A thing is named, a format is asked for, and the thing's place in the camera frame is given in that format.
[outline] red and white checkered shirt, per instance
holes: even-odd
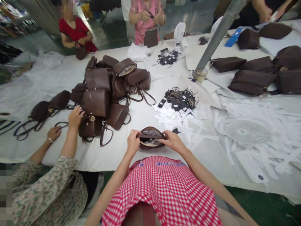
[[[121,225],[138,202],[150,204],[162,225],[222,225],[213,191],[180,160],[151,156],[137,161],[103,214]]]

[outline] metal pole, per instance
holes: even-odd
[[[212,57],[213,53],[219,46],[219,43],[224,38],[228,29],[232,25],[233,21],[237,18],[237,15],[245,5],[247,0],[232,0],[227,11],[224,14],[219,26],[217,27],[215,33],[213,34],[200,62],[198,63],[193,77],[199,82],[202,82],[204,77],[207,75],[207,71],[204,70],[209,59]]]

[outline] floor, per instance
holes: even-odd
[[[186,32],[188,33],[210,31],[213,20],[212,13],[217,2],[218,0],[193,2],[188,0],[184,6],[175,6],[174,1],[167,4],[165,9],[167,21],[160,29],[160,38],[162,39],[165,34],[174,31],[179,22],[186,23]],[[291,17],[296,16],[295,11],[291,14]],[[93,32],[93,42],[99,50],[129,45],[124,21],[116,21],[112,24],[104,23],[102,27],[99,21],[84,19],[80,10],[79,15]],[[51,39],[41,30],[18,39],[5,40],[5,42],[16,48],[36,54],[39,50],[57,51],[65,56],[75,54],[73,49],[63,47],[60,37],[52,37]],[[112,174],[113,172],[105,173],[105,185]],[[293,206],[283,196],[233,187],[227,187],[227,189],[259,225],[301,225],[301,205]]]

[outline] plastic bag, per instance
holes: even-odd
[[[136,46],[134,43],[129,47],[127,57],[132,61],[144,61],[151,50],[147,46]]]

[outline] paper tag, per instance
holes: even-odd
[[[160,103],[158,104],[158,107],[159,107],[159,108],[162,108],[163,105],[165,104],[165,102],[166,102],[166,100],[165,100],[165,99],[162,99],[162,100],[160,101]]]

